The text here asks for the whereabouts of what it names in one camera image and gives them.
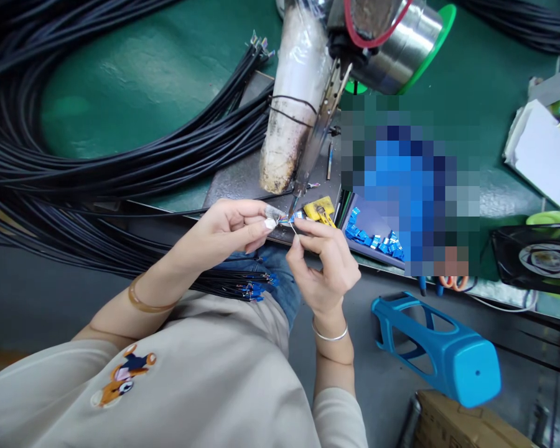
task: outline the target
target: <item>grey floor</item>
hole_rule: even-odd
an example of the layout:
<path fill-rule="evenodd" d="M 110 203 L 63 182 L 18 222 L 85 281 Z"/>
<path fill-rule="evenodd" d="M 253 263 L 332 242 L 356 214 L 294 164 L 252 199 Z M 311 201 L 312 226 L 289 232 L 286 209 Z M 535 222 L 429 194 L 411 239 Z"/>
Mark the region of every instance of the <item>grey floor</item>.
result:
<path fill-rule="evenodd" d="M 132 223 L 132 231 L 162 241 L 174 241 L 182 226 L 154 222 Z M 311 259 L 312 264 L 319 263 Z M 35 352 L 69 340 L 92 315 L 118 291 L 124 279 L 58 264 L 15 248 L 0 246 L 0 348 Z M 361 281 L 345 297 L 345 314 L 355 345 L 357 398 L 368 431 L 370 447 L 394 447 L 406 416 L 409 400 L 418 389 L 428 388 L 419 376 L 380 351 L 374 343 L 375 323 L 370 313 L 377 296 L 409 290 L 416 285 L 392 274 L 364 270 Z M 491 310 L 471 298 L 431 291 L 426 302 L 473 328 L 494 342 L 559 362 L 551 346 L 523 335 L 525 330 L 555 340 L 552 330 L 517 315 Z M 315 373 L 315 346 L 310 329 L 312 314 L 303 306 L 291 334 L 289 361 L 311 399 Z M 552 437 L 548 426 L 544 443 L 553 438 L 560 447 L 560 375 L 508 352 L 498 351 L 503 389 L 489 406 L 524 434 L 534 425 L 534 406 L 540 403 L 556 414 Z M 558 382 L 558 399 L 556 396 Z"/>

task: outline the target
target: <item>workbench surface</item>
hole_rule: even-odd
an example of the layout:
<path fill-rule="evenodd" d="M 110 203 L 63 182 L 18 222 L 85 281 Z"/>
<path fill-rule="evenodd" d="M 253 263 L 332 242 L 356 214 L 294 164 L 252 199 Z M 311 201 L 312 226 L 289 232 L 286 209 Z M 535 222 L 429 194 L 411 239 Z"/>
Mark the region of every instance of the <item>workbench surface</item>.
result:
<path fill-rule="evenodd" d="M 430 0 L 434 9 L 447 2 Z M 560 11 L 560 0 L 542 0 Z M 80 49 L 56 70 L 42 103 L 45 139 L 55 154 L 91 158 L 123 152 L 169 133 L 216 95 L 253 29 L 280 44 L 273 0 L 184 0 Z M 556 73 L 558 58 L 537 53 L 459 8 L 442 50 L 406 94 L 428 112 L 433 138 L 460 141 L 459 164 L 480 171 L 481 240 L 502 225 L 554 207 L 507 169 L 501 154 L 528 80 Z M 276 60 L 264 70 L 273 75 Z M 326 160 L 321 157 L 325 166 Z M 149 201 L 170 211 L 200 208 L 211 179 Z M 366 259 L 363 264 L 386 269 Z M 475 292 L 522 305 L 524 292 L 498 282 L 491 251 Z M 560 317 L 560 300 L 541 294 L 538 310 Z"/>

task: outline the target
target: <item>black fan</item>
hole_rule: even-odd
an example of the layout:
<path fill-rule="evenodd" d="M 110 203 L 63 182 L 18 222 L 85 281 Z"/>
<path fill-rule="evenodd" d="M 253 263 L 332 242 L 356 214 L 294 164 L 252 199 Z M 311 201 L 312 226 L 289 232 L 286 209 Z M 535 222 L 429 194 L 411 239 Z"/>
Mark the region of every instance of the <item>black fan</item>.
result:
<path fill-rule="evenodd" d="M 560 224 L 501 227 L 492 245 L 504 283 L 560 294 Z"/>

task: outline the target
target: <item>blue plastic stool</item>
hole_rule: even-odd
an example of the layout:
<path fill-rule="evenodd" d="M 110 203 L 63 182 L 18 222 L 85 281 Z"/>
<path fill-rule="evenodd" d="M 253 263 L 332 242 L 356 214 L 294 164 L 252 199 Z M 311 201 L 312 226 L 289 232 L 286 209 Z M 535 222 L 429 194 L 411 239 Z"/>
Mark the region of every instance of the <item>blue plastic stool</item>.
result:
<path fill-rule="evenodd" d="M 389 298 L 387 301 L 379 297 L 371 305 L 371 311 L 381 325 L 383 343 L 376 341 L 378 347 L 390 352 L 435 389 L 466 408 L 480 406 L 500 392 L 500 364 L 491 342 L 408 292 Z M 423 308 L 426 327 L 403 312 L 414 306 Z M 434 315 L 452 324 L 454 330 L 436 331 Z M 417 347 L 408 353 L 396 353 L 392 327 L 402 331 Z M 426 374 L 410 362 L 426 353 L 433 364 L 432 375 Z"/>

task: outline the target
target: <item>scissors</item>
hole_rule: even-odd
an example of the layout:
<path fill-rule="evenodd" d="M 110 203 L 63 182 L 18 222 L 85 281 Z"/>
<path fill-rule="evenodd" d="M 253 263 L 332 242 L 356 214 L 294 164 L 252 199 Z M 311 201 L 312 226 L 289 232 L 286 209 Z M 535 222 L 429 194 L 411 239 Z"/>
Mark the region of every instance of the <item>scissors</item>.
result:
<path fill-rule="evenodd" d="M 440 283 L 442 286 L 452 289 L 453 291 L 464 291 L 467 288 L 469 277 L 444 277 L 440 276 Z"/>

